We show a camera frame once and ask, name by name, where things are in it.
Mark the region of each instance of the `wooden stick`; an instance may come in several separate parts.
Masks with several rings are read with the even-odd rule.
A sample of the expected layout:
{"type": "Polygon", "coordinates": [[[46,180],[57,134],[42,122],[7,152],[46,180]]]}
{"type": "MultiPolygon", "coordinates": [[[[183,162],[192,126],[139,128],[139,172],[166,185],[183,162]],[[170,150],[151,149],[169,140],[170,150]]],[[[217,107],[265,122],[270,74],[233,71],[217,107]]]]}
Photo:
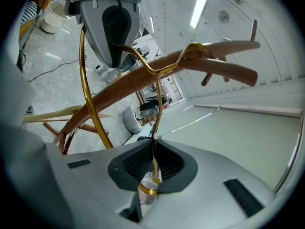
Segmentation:
{"type": "Polygon", "coordinates": [[[50,126],[47,122],[43,122],[43,126],[47,128],[50,132],[52,132],[54,135],[58,135],[58,132],[50,126]]]}
{"type": "Polygon", "coordinates": [[[69,147],[71,145],[71,142],[72,142],[72,139],[73,139],[74,135],[75,135],[75,131],[71,132],[71,134],[70,134],[70,136],[69,136],[69,138],[66,142],[66,145],[63,149],[63,152],[62,152],[63,155],[66,155],[68,153],[68,150],[69,150],[69,147]]]}
{"type": "MultiPolygon", "coordinates": [[[[208,48],[208,50],[211,51],[215,58],[260,47],[259,42],[249,41],[224,41],[207,43],[204,45],[208,48]]],[[[177,61],[181,51],[168,54],[166,57],[152,61],[149,63],[149,66],[153,69],[161,69],[167,65],[173,64],[177,61]]],[[[245,84],[250,83],[250,85],[253,85],[256,83],[255,80],[257,79],[257,73],[251,69],[233,64],[234,67],[231,67],[229,70],[227,70],[225,66],[230,66],[231,64],[226,62],[222,62],[222,64],[220,64],[222,66],[219,69],[219,64],[203,61],[205,59],[206,58],[200,52],[190,49],[187,51],[185,58],[181,61],[180,65],[178,65],[170,74],[177,73],[183,69],[189,69],[219,74],[238,81],[242,80],[242,82],[245,84]]],[[[154,82],[155,76],[150,74],[146,69],[144,69],[144,67],[140,67],[120,77],[117,81],[111,83],[106,88],[97,93],[93,97],[95,108],[98,112],[102,111],[115,102],[121,100],[122,98],[125,98],[135,91],[141,90],[142,88],[154,82]]],[[[77,113],[72,116],[72,118],[66,123],[60,133],[70,133],[72,130],[88,120],[89,117],[90,115],[87,105],[84,105],[77,113]]]]}
{"type": "Polygon", "coordinates": [[[87,124],[83,124],[81,126],[81,130],[87,131],[87,132],[92,132],[92,133],[97,133],[97,130],[95,128],[95,126],[92,125],[87,125],[87,124]]]}
{"type": "MultiPolygon", "coordinates": [[[[51,122],[51,121],[67,121],[69,119],[60,119],[60,120],[52,120],[52,118],[57,118],[57,117],[62,117],[62,116],[67,116],[67,115],[73,115],[79,109],[81,109],[81,105],[75,105],[71,106],[65,109],[61,109],[59,111],[54,111],[54,112],[49,112],[45,114],[36,114],[36,115],[31,115],[31,116],[26,116],[23,119],[24,123],[33,123],[33,122],[51,122]]],[[[112,117],[111,114],[105,114],[105,113],[99,113],[100,118],[105,118],[105,117],[112,117]]]]}
{"type": "MultiPolygon", "coordinates": [[[[219,60],[227,62],[227,58],[225,56],[219,57],[219,60]]],[[[224,77],[224,82],[229,82],[230,78],[224,77]]]]}
{"type": "Polygon", "coordinates": [[[139,100],[139,103],[140,104],[144,104],[143,102],[142,102],[142,100],[140,99],[140,97],[139,97],[139,91],[135,91],[135,94],[137,95],[137,98],[138,98],[138,100],[139,100]]]}
{"type": "Polygon", "coordinates": [[[142,93],[141,93],[141,91],[137,91],[138,93],[139,93],[139,95],[140,95],[140,98],[141,98],[141,100],[142,100],[142,103],[144,104],[145,103],[145,101],[144,101],[144,98],[143,98],[143,96],[142,96],[142,93]]]}
{"type": "Polygon", "coordinates": [[[201,86],[206,86],[212,77],[211,73],[207,73],[203,81],[201,82],[201,86]]]}
{"type": "Polygon", "coordinates": [[[61,153],[63,154],[63,151],[65,149],[65,142],[66,142],[66,134],[64,133],[59,133],[59,144],[58,144],[58,147],[59,147],[59,150],[61,151],[61,153]]]}
{"type": "Polygon", "coordinates": [[[254,42],[257,31],[257,20],[253,20],[250,41],[254,42]]]}

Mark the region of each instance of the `white wall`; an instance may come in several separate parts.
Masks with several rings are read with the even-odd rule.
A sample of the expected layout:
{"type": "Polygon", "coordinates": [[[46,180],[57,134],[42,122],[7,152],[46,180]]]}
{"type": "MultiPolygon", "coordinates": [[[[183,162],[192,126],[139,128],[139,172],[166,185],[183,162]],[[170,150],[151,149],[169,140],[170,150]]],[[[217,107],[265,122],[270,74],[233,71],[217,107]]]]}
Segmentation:
{"type": "Polygon", "coordinates": [[[170,105],[170,107],[163,110],[163,115],[161,120],[163,120],[163,118],[169,118],[170,116],[178,115],[180,112],[186,111],[192,107],[193,105],[188,101],[183,101],[175,105],[170,105]]]}
{"type": "MultiPolygon", "coordinates": [[[[193,107],[164,114],[158,136],[195,121],[212,108],[193,107]]],[[[224,155],[274,188],[289,163],[300,119],[270,114],[218,110],[162,139],[224,155]]]]}
{"type": "Polygon", "coordinates": [[[202,87],[201,81],[205,73],[185,70],[176,75],[185,98],[193,100],[193,104],[300,113],[304,108],[304,81],[299,82],[302,92],[271,94],[274,87],[268,89],[273,85],[284,89],[285,86],[290,87],[291,82],[294,84],[305,77],[304,39],[281,2],[244,0],[238,5],[234,0],[209,0],[204,15],[194,30],[190,20],[195,2],[196,0],[143,0],[140,4],[141,17],[144,23],[148,21],[145,26],[151,32],[148,19],[153,16],[155,34],[152,36],[163,54],[181,50],[191,42],[221,41],[223,37],[248,40],[252,20],[257,19],[256,40],[260,42],[261,48],[227,57],[229,62],[258,72],[257,91],[248,91],[251,88],[237,81],[225,83],[217,75],[211,78],[206,87],[202,87]],[[218,13],[222,10],[230,15],[227,24],[218,20],[218,13]],[[265,91],[269,92],[269,96],[264,94],[265,91]],[[251,92],[251,95],[249,98],[237,96],[243,92],[251,92]]]}

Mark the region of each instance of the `person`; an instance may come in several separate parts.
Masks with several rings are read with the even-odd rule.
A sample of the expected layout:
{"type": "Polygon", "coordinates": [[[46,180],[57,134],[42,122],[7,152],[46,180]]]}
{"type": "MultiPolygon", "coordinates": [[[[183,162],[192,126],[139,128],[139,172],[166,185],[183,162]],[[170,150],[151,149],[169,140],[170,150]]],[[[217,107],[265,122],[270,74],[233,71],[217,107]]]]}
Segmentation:
{"type": "MultiPolygon", "coordinates": [[[[161,100],[162,100],[162,105],[166,104],[167,101],[168,101],[169,104],[172,102],[171,98],[167,99],[164,96],[161,97],[161,100]]],[[[147,110],[147,109],[153,108],[153,107],[158,106],[158,105],[159,105],[158,104],[158,98],[148,100],[147,103],[144,103],[144,104],[140,105],[140,111],[147,110]]]]}

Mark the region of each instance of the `wooden chair leg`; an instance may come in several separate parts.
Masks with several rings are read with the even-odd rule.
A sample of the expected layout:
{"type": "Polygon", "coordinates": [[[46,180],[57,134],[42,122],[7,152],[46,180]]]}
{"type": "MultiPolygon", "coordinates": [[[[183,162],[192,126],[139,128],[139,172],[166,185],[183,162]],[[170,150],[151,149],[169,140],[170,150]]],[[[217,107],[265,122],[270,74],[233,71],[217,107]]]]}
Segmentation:
{"type": "Polygon", "coordinates": [[[54,135],[58,135],[58,132],[50,126],[47,122],[43,122],[43,126],[47,128],[50,132],[52,132],[54,135]]]}

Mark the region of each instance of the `cable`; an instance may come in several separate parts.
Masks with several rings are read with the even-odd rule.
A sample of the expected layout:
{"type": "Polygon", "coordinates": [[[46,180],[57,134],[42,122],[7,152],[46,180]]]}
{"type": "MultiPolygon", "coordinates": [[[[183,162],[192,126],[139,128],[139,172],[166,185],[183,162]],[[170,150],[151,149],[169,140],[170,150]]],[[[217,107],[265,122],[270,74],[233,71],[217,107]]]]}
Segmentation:
{"type": "Polygon", "coordinates": [[[86,63],[85,63],[85,66],[87,67],[87,71],[88,71],[88,72],[94,71],[94,70],[90,70],[89,67],[88,67],[88,65],[87,65],[86,63]]]}
{"type": "Polygon", "coordinates": [[[23,67],[24,64],[25,64],[25,62],[27,61],[27,56],[25,56],[24,52],[21,51],[20,49],[19,49],[19,52],[20,52],[20,53],[23,55],[23,57],[24,57],[24,61],[22,61],[22,58],[21,58],[21,66],[23,67]]]}
{"type": "Polygon", "coordinates": [[[44,73],[42,73],[42,74],[40,74],[40,75],[35,76],[35,77],[34,77],[33,79],[31,79],[29,82],[34,81],[35,79],[37,79],[38,77],[40,77],[40,76],[42,76],[42,75],[44,75],[44,74],[46,74],[46,73],[51,73],[51,72],[53,72],[53,71],[57,70],[59,67],[61,67],[61,66],[65,65],[65,64],[71,64],[71,63],[74,63],[74,62],[76,62],[76,61],[78,61],[78,60],[79,60],[79,59],[74,60],[74,61],[72,61],[72,62],[70,62],[70,63],[63,63],[63,64],[61,64],[61,65],[57,66],[57,67],[56,67],[54,70],[51,70],[51,71],[46,71],[46,72],[44,72],[44,73]]]}
{"type": "Polygon", "coordinates": [[[37,21],[38,21],[38,17],[39,17],[39,12],[40,12],[40,10],[41,10],[41,8],[42,8],[42,5],[44,4],[44,2],[45,2],[45,1],[46,1],[46,0],[42,0],[42,2],[41,2],[41,4],[40,4],[40,6],[38,6],[38,4],[37,4],[36,18],[35,18],[35,23],[34,23],[34,26],[33,26],[33,28],[31,29],[31,31],[30,31],[30,33],[29,33],[29,35],[28,35],[27,39],[25,40],[25,42],[24,42],[24,44],[23,44],[23,46],[22,46],[22,48],[21,48],[21,51],[23,51],[23,50],[24,50],[25,45],[27,44],[27,42],[28,42],[28,40],[30,39],[30,36],[31,36],[31,34],[32,34],[33,30],[34,30],[34,29],[35,29],[35,27],[36,27],[36,24],[37,24],[37,21]]]}
{"type": "Polygon", "coordinates": [[[79,54],[78,54],[78,51],[76,51],[76,49],[75,49],[75,48],[77,48],[77,49],[79,49],[79,48],[76,47],[76,46],[75,46],[75,48],[72,47],[71,44],[68,43],[66,36],[64,36],[63,39],[64,39],[64,41],[65,41],[65,42],[66,42],[66,43],[76,52],[76,54],[79,55],[79,54]]]}

